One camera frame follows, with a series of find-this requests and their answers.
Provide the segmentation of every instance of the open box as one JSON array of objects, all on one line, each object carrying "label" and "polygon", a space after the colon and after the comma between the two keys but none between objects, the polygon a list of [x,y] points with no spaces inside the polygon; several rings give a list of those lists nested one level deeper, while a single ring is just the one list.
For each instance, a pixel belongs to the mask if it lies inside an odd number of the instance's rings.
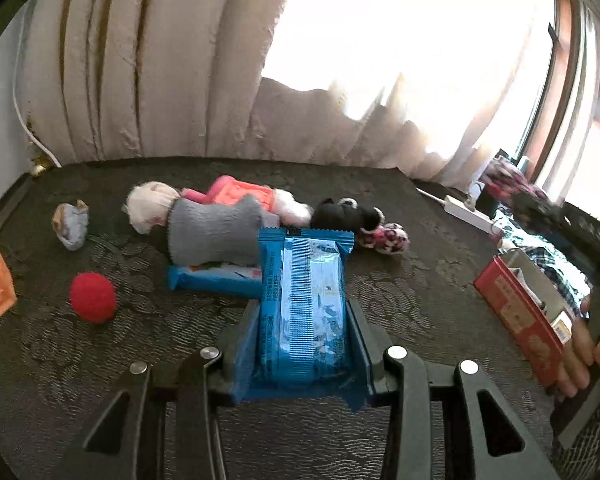
[{"label": "open box", "polygon": [[[511,269],[546,305],[543,314]],[[494,257],[474,286],[515,338],[545,388],[555,383],[563,345],[571,338],[571,309],[554,284],[520,249]]]}]

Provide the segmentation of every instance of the black plush toy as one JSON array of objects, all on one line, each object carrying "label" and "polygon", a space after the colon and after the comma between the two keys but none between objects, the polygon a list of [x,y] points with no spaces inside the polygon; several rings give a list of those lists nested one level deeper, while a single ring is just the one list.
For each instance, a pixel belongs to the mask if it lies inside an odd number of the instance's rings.
[{"label": "black plush toy", "polygon": [[318,204],[311,217],[311,229],[332,229],[370,233],[384,223],[384,215],[377,207],[358,205],[352,198],[335,203],[327,198]]}]

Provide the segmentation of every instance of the red ball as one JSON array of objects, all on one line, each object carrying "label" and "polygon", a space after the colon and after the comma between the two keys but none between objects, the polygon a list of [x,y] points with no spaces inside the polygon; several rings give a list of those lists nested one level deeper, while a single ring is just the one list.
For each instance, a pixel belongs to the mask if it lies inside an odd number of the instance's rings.
[{"label": "red ball", "polygon": [[104,323],[116,313],[116,288],[97,272],[78,274],[71,283],[69,300],[75,313],[92,323]]}]

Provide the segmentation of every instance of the hand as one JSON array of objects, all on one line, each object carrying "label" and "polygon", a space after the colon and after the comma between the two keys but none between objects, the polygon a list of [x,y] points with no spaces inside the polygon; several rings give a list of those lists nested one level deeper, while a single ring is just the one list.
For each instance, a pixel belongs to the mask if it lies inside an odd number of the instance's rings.
[{"label": "hand", "polygon": [[[589,310],[589,296],[582,300],[580,309]],[[577,318],[571,328],[571,339],[564,346],[562,363],[558,368],[558,389],[567,397],[589,386],[589,366],[600,365],[600,343],[595,345],[582,318]]]}]

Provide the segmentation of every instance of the metal screw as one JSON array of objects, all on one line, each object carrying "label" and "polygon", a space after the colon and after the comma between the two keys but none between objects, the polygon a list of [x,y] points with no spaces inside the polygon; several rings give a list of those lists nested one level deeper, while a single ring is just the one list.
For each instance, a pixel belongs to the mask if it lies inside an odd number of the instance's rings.
[{"label": "metal screw", "polygon": [[135,363],[132,363],[132,365],[129,367],[129,371],[133,375],[138,375],[144,374],[147,368],[148,366],[144,361],[136,361]]},{"label": "metal screw", "polygon": [[460,369],[465,374],[469,374],[469,375],[477,374],[478,373],[478,363],[475,361],[466,359],[465,361],[462,361],[460,363]]},{"label": "metal screw", "polygon": [[220,351],[215,346],[207,346],[200,351],[200,357],[203,359],[215,359]]},{"label": "metal screw", "polygon": [[407,349],[402,346],[389,346],[389,349],[386,351],[389,354],[389,357],[393,359],[404,359],[407,357]]}]

